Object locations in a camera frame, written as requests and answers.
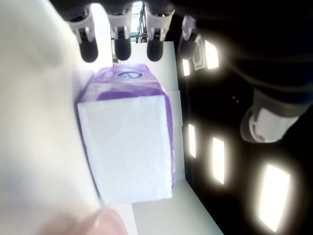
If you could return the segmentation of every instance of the white wall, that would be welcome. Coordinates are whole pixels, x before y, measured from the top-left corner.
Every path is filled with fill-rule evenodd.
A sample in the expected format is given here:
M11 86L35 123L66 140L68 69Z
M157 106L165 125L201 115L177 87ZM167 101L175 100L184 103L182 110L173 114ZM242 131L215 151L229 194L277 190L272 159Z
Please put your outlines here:
M166 89L170 98L173 115L173 137L174 152L176 159L176 179L185 179L184 158L182 145L182 115L180 92L178 90L178 78L176 69L176 59L173 42L165 42L162 58L153 62L147 56L147 43L132 44L132 54L128 64L143 63L148 66L151 73L158 79L161 85Z
M212 217L183 181L172 199L133 204L138 235L222 235Z
M2 234L65 234L100 206L74 110L94 71L112 64L108 20L96 11L104 32L98 60L87 64L49 1L0 3Z

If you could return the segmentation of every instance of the purple package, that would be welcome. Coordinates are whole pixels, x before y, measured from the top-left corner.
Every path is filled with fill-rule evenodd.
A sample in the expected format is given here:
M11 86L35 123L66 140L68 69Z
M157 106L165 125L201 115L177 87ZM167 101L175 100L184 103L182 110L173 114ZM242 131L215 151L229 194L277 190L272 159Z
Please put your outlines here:
M120 65L101 69L89 82L79 104L143 96L164 96L169 145L171 150L172 188L175 182L173 124L170 100L164 88L144 64Z

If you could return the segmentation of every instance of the ceiling light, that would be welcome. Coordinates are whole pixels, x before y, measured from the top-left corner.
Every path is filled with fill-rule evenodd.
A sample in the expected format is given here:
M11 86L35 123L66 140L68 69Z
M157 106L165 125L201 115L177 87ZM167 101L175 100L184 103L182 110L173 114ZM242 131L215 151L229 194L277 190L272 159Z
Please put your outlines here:
M288 194L290 175L270 164L264 176L260 219L274 232L279 225Z
M182 60L182 66L184 68L184 75L185 76L190 75L189 61L188 60Z
M213 138L212 165L214 177L224 184L224 141Z
M208 41L205 41L205 54L206 54L206 63L208 69L214 69L219 67L219 58L217 55L216 47L210 44Z
M196 158L196 133L195 126L189 124L189 151L191 156Z

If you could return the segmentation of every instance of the black ceiling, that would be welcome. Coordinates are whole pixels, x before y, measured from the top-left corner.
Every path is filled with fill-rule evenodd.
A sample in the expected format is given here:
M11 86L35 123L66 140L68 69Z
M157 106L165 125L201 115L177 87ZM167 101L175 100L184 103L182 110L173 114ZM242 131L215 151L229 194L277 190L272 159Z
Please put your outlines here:
M281 230L275 234L313 234L310 224L310 216L313 216L313 108L277 143L243 141L240 121L252 105L253 88L223 64L223 60L218 69L197 71L191 60L191 74L185 77L177 54L181 23L181 17L173 17L167 41L174 41L176 50L187 182L225 235L269 235L274 233L260 227L255 217L255 190L263 164L279 165L291 174L292 197ZM196 159L189 154L186 128L189 123L196 128ZM208 152L213 136L225 142L228 171L224 186L209 177Z

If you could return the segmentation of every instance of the white surface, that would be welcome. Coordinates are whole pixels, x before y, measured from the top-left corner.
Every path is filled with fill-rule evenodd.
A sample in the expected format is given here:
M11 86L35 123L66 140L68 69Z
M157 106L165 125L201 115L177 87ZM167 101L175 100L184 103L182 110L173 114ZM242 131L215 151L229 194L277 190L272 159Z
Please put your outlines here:
M172 196L163 95L80 103L78 112L91 171L106 205Z
M191 156L196 158L196 131L195 126L188 125L188 135L189 135L189 153Z
M184 151L182 145L182 128L173 128L174 136L174 154L175 154L175 179L185 179L185 162L184 162Z
M153 62L147 56L147 43L132 44L132 54L128 59L128 63L147 65L166 91L178 91L174 43L164 42L163 46L162 58L157 62Z
M183 181L173 198L133 204L138 235L222 235L220 228Z
M112 64L107 18L94 16L103 33L87 64L49 1L0 2L1 234L67 234L100 206L74 111L93 72Z
M184 69L184 75L185 76L190 75L189 61L188 60L182 60L182 67Z
M173 127L181 128L182 114L181 114L180 92L179 91L167 92L167 95L171 103Z
M219 67L219 57L216 47L205 41L205 55L208 69L215 69Z
M213 175L224 184L225 173L225 156L224 156L224 141L213 138L212 160L213 160Z
M274 232L284 211L290 175L270 164L262 188L260 219Z

